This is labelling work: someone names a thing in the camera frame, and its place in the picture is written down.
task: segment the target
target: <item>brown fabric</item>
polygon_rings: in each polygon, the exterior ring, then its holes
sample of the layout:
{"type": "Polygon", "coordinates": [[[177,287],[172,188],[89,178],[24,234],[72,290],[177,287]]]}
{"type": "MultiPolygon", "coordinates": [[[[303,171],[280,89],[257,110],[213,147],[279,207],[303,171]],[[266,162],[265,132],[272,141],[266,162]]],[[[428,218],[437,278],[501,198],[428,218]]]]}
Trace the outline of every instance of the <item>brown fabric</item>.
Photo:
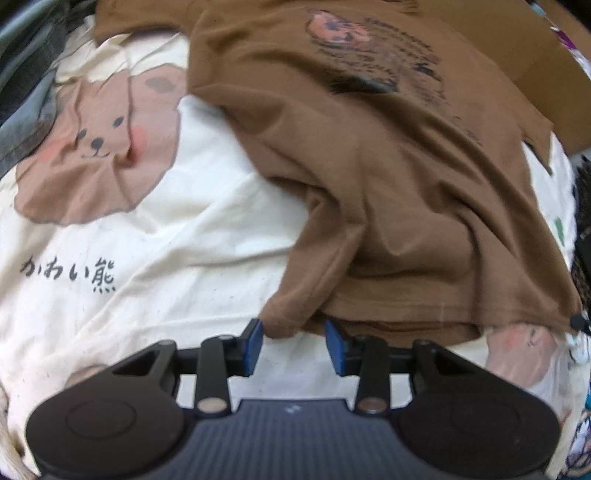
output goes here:
{"type": "Polygon", "coordinates": [[[190,33],[189,92],[306,200],[261,312],[267,334],[318,310],[392,343],[519,321],[568,329],[579,299],[521,148],[547,164],[551,124],[417,1],[99,0],[97,12],[99,42],[163,19],[190,33]]]}
{"type": "Polygon", "coordinates": [[[69,225],[135,209],[173,165],[185,92],[170,64],[63,87],[51,132],[17,167],[17,212],[69,225]]]}

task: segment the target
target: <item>printed graphic on brown shirt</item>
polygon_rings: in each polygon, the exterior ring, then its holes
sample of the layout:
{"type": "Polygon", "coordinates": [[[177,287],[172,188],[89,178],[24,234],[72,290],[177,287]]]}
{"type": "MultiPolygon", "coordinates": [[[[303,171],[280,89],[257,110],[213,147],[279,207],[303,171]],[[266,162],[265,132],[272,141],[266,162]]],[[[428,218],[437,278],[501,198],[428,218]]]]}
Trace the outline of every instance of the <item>printed graphic on brown shirt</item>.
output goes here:
{"type": "Polygon", "coordinates": [[[63,87],[53,129],[17,167],[16,210],[69,225],[135,209],[173,165],[185,76],[166,64],[63,87]]]}
{"type": "Polygon", "coordinates": [[[332,93],[412,96],[480,144],[462,119],[452,113],[443,79],[437,72],[440,59],[430,45],[373,18],[355,23],[325,10],[310,13],[306,31],[319,46],[317,54],[334,65],[329,71],[332,93]]]}

